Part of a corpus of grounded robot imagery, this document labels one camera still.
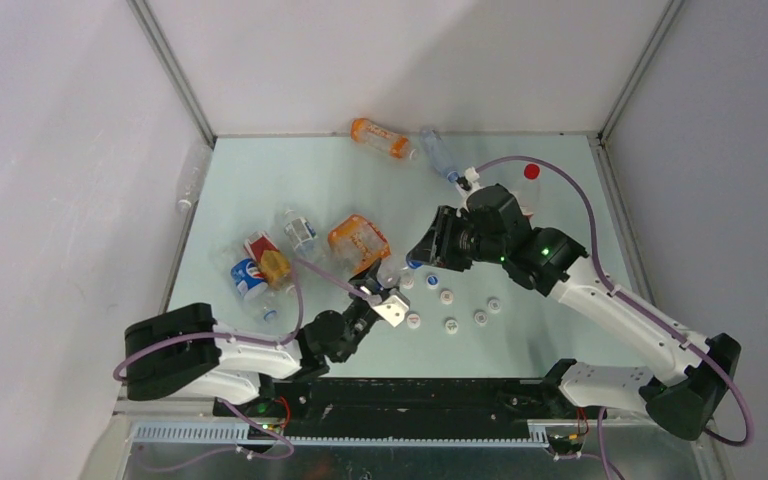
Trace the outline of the blue bottle cap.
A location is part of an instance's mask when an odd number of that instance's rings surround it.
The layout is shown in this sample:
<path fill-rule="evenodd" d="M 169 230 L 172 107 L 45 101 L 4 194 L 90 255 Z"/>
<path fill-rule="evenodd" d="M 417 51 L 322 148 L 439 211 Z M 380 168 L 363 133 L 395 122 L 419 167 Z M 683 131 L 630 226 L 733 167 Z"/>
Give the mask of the blue bottle cap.
<path fill-rule="evenodd" d="M 418 262 L 418 261 L 416 261 L 416 260 L 412 260 L 412 259 L 410 259 L 410 258 L 407 258 L 407 259 L 406 259 L 406 265 L 407 265 L 407 266 L 408 266 L 408 267 L 409 267 L 411 270 L 416 270 L 416 269 L 418 269 L 418 268 L 420 268 L 420 267 L 422 266 L 422 263 L 420 263 L 420 262 Z"/>

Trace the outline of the red yellow label tea bottle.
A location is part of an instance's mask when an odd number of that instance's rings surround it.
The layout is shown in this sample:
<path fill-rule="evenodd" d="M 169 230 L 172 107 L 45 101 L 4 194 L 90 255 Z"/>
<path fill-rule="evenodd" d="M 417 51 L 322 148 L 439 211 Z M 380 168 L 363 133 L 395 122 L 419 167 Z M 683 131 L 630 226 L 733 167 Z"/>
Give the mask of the red yellow label tea bottle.
<path fill-rule="evenodd" d="M 267 284 L 281 291 L 292 283 L 292 267 L 287 256 L 265 231 L 256 231 L 244 241 L 246 252 L 257 264 Z"/>

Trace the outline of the red bottle cap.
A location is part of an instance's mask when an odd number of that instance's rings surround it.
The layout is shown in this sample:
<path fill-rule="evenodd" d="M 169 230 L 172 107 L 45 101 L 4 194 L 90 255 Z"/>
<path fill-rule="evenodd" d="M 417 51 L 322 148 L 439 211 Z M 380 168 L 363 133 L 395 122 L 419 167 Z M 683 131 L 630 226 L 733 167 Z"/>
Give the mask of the red bottle cap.
<path fill-rule="evenodd" d="M 535 163 L 528 163 L 524 170 L 523 170 L 523 176 L 528 181 L 536 181 L 539 179 L 541 174 L 541 168 L 539 165 Z"/>

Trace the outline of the Nongfu Spring red label bottle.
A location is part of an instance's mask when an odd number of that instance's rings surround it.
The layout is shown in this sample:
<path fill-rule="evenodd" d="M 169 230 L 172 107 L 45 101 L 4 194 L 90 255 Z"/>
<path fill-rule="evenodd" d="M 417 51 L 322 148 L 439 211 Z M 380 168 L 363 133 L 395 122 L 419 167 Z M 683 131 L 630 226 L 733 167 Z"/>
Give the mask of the Nongfu Spring red label bottle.
<path fill-rule="evenodd" d="M 531 219 L 540 203 L 540 179 L 523 177 L 516 182 L 511 192 L 516 197 L 522 214 Z"/>

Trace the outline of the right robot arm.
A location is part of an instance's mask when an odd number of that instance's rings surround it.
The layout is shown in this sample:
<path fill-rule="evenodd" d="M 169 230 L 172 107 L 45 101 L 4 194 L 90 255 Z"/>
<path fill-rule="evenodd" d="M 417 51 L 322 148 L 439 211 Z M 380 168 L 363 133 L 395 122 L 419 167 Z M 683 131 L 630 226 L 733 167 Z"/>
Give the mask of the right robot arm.
<path fill-rule="evenodd" d="M 579 312 L 638 352 L 644 364 L 635 368 L 558 361 L 541 392 L 553 417 L 591 406 L 645 413 L 670 434 L 693 441 L 707 432 L 734 385 L 741 354 L 734 338 L 690 330 L 612 283 L 572 237 L 532 226 L 501 185 L 473 191 L 462 208 L 439 207 L 407 258 L 457 272 L 476 262 L 498 264 L 515 284 Z"/>

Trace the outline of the Pepsi bottle blue label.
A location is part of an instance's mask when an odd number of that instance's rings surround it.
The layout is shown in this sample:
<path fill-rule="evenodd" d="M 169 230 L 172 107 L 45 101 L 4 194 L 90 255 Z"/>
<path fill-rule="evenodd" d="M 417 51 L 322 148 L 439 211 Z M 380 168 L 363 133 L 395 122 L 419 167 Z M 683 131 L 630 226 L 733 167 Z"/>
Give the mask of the Pepsi bottle blue label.
<path fill-rule="evenodd" d="M 382 288 L 389 289 L 397 286 L 403 276 L 414 271 L 406 265 L 406 259 L 404 256 L 390 254 L 380 260 L 376 280 Z"/>

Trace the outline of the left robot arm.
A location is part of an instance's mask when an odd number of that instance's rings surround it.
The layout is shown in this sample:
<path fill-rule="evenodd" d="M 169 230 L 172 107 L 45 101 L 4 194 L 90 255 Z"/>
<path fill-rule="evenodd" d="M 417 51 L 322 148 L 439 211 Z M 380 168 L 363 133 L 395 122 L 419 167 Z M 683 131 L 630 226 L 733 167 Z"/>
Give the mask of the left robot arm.
<path fill-rule="evenodd" d="M 371 271 L 350 282 L 351 302 L 326 310 L 293 338 L 245 334 L 218 322 L 207 303 L 193 303 L 137 322 L 124 333 L 126 358 L 114 370 L 132 401 L 177 393 L 217 398 L 264 416 L 276 403 L 265 382 L 307 382 L 345 363 L 379 322 L 398 326 L 410 310 L 399 286 L 381 287 Z"/>

